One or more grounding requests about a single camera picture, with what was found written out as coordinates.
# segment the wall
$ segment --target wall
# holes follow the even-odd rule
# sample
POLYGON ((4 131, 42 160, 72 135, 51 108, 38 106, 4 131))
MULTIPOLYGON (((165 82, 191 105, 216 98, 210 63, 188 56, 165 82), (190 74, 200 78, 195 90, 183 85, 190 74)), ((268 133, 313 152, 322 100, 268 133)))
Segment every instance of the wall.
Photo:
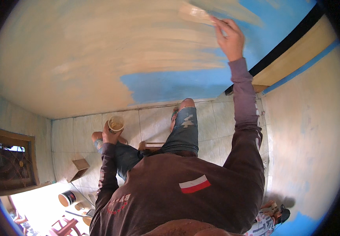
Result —
MULTIPOLYGON (((195 0, 237 20, 250 69, 313 0, 195 0)), ((178 16, 181 0, 19 1, 0 31, 0 95, 59 119, 186 97, 217 97, 230 71, 213 27, 178 16)))
POLYGON ((35 137, 40 183, 55 180, 50 143, 51 127, 51 120, 33 114, 0 96, 0 129, 35 137))
POLYGON ((272 235, 311 235, 340 187, 340 45, 327 50, 262 97, 273 160, 267 197, 291 211, 272 235))

